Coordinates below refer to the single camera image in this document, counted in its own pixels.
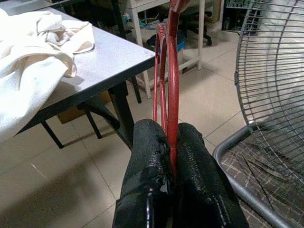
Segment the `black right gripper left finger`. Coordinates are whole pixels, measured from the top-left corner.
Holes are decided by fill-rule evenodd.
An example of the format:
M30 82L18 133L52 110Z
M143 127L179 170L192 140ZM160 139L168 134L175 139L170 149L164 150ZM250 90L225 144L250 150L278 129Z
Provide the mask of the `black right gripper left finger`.
M116 201L113 228L166 228L172 183L164 130L151 119L137 121L131 157Z

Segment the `white t-shirt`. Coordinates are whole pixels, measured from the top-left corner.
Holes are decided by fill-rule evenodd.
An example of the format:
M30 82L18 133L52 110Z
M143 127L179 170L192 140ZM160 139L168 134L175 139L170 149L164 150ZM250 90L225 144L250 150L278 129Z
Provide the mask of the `white t-shirt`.
M62 77L75 75L73 56L58 50L23 47L0 59L0 142L29 123Z

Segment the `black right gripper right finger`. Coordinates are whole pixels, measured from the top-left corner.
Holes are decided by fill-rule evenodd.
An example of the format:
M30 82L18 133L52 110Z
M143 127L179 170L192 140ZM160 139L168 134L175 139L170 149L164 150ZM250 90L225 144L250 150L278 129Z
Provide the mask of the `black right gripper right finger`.
M189 123L178 125L177 197L172 228L248 228L227 176Z

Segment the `black office chair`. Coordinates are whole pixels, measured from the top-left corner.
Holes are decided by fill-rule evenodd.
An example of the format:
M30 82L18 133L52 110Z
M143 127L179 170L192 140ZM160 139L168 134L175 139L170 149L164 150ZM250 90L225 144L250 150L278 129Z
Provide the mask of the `black office chair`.
M185 14L183 13L180 18L180 24L178 26L179 30L182 32L185 38L188 36L188 30L192 31L196 34L199 33L199 23L194 23L192 22L194 19L198 19L199 13L190 13L190 14ZM207 26L204 25L204 30L203 30L203 39L206 40L206 45L211 46L212 45L212 39L211 37L207 34Z

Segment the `white metal shelf frame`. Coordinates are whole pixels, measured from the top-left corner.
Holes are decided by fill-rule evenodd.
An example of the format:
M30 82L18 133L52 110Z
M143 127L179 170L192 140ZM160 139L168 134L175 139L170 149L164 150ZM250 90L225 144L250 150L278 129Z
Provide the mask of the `white metal shelf frame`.
M127 0L126 9L132 14L134 31L136 37L136 43L143 47L143 40L141 36L141 29L139 23L138 13L155 8L162 4L168 3L170 0ZM205 15L205 0L199 1L199 28L198 28L198 57L193 58L181 65L179 65L179 70L183 70L191 65L197 64L197 69L201 70L202 67L202 49L203 49L203 33L204 33L204 15ZM147 70L143 72L144 90L148 99L152 97L151 88L153 86L152 80L149 79Z

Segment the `off-white crumpled garment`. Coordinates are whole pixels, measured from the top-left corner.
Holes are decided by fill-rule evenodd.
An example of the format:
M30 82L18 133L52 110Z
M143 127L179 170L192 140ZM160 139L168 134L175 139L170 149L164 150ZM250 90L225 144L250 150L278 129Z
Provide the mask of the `off-white crumpled garment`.
M64 77L75 77L74 54L95 46L93 26L88 21L63 19L50 11L32 11L10 16L0 8L0 76L28 57L53 56L66 67Z

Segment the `dark patterned floor mat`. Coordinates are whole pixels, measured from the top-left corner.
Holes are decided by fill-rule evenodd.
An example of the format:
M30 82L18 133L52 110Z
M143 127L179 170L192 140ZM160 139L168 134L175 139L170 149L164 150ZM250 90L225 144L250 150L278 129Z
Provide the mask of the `dark patterned floor mat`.
M227 174L294 228L304 228L304 189L276 172L248 137L227 150L220 160Z

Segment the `blue plastic box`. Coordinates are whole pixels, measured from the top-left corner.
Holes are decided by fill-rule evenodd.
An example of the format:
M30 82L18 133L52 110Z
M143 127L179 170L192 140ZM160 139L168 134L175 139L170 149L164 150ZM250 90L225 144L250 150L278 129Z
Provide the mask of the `blue plastic box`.
M177 35L175 38L175 47L178 52L182 51L186 46L186 37L182 31L177 31Z

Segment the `red wire clothes hanger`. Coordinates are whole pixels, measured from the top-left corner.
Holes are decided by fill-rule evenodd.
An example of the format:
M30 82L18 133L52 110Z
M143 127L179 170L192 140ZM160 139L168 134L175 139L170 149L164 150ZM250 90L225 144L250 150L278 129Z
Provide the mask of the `red wire clothes hanger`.
M170 147L170 165L177 171L177 136L179 119L179 63L177 33L180 14L190 0L170 0L168 22L158 25L155 37L154 97L152 118L157 121L157 93L160 93L161 126Z

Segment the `small brown cardboard box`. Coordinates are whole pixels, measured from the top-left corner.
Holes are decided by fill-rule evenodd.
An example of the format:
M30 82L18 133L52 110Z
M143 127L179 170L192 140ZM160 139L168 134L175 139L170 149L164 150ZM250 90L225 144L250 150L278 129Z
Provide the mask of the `small brown cardboard box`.
M77 106L73 106L64 112L59 113L57 117L62 124L66 124L84 114L85 112L82 109L78 109Z

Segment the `white folding table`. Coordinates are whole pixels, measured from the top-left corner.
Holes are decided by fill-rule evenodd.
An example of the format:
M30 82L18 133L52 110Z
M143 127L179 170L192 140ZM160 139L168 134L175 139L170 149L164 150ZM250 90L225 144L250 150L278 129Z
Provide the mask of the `white folding table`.
M63 19L73 20L62 15ZM127 102L126 80L152 66L154 53L135 43L93 27L95 46L92 50L74 54L75 77L62 77L48 100L35 116L17 134L75 105L89 106L95 103L95 96L104 90L110 93L115 114L106 108L95 106L96 114L105 112L108 122L128 145L133 143L133 117Z

